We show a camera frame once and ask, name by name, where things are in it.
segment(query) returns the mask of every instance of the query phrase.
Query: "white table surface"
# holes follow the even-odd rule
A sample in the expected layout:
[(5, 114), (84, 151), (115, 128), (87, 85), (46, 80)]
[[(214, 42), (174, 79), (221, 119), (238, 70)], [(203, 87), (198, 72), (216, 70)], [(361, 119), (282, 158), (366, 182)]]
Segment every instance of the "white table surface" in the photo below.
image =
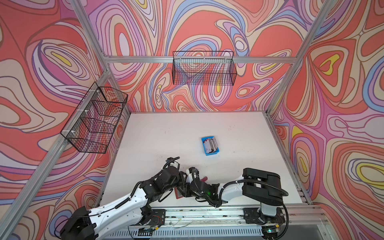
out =
[[(201, 138), (215, 136), (220, 152), (206, 156)], [(180, 157), (180, 170), (199, 169), (208, 184), (227, 183), (243, 169), (275, 172), (289, 193), (285, 204), (302, 200), (261, 112), (249, 113), (133, 113), (128, 121), (101, 205), (130, 193), (134, 185), (158, 173), (168, 157)], [(246, 196), (225, 205), (260, 204)], [(174, 192), (152, 207), (208, 206), (194, 198), (176, 199)]]

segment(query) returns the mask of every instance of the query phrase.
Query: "stack of cards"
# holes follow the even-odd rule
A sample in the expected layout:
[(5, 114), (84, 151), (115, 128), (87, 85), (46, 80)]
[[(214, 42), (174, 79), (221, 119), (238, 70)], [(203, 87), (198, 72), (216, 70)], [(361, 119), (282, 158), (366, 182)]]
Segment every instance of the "stack of cards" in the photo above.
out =
[(203, 142), (204, 151), (206, 155), (218, 153), (218, 146), (214, 136), (203, 137), (201, 141)]

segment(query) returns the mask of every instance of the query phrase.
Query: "black wire basket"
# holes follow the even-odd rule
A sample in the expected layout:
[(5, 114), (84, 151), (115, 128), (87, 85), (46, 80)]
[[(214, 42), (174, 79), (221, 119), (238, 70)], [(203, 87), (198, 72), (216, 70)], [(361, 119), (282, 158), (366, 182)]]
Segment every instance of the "black wire basket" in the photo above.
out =
[(232, 51), (174, 51), (175, 85), (231, 85), (237, 76)]
[(97, 87), (70, 131), (61, 134), (79, 152), (106, 153), (128, 95), (112, 87)]

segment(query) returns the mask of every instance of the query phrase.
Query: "colorful swirl pattern backdrop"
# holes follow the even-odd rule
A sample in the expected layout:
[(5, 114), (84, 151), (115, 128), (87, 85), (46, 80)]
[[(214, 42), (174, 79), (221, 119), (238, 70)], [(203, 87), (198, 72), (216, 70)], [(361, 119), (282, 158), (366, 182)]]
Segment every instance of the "colorful swirl pattern backdrop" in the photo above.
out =
[[(295, 56), (321, 0), (81, 0), (111, 56), (232, 50)], [(384, 235), (384, 4), (339, 0), (272, 117), (305, 189), (340, 239)], [(234, 86), (174, 86), (171, 64), (115, 63), (132, 111), (265, 110), (288, 64), (236, 64)], [(0, 0), (0, 216), (102, 70), (69, 0)], [(55, 239), (94, 206), (127, 116), (106, 154), (70, 145), (11, 240)]]
[[(98, 0), (85, 10), (110, 56), (172, 56), (175, 50), (295, 56), (321, 5), (315, 0)], [(289, 65), (236, 67), (234, 86), (175, 86), (172, 64), (111, 64), (131, 111), (265, 110)]]
[(272, 118), (340, 239), (384, 236), (384, 2), (339, 0)]

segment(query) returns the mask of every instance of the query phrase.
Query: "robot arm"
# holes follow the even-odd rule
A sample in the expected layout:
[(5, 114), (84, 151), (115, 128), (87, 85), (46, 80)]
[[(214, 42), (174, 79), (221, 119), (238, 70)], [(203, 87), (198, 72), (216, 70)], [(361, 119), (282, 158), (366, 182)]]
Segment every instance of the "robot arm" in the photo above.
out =
[(149, 204), (162, 201), (163, 194), (175, 187), (184, 197), (206, 200), (213, 207), (245, 195), (265, 205), (262, 209), (266, 209), (265, 214), (270, 217), (276, 215), (276, 206), (283, 204), (282, 196), (288, 195), (280, 189), (280, 177), (274, 173), (247, 168), (236, 181), (210, 185), (200, 181), (199, 171), (194, 167), (186, 173), (179, 171), (180, 165), (177, 163), (176, 167), (175, 163), (177, 159), (179, 157), (169, 158), (159, 173), (138, 182), (131, 193), (97, 208), (77, 209), (60, 231), (61, 239), (101, 240), (124, 226), (148, 225), (153, 217)]

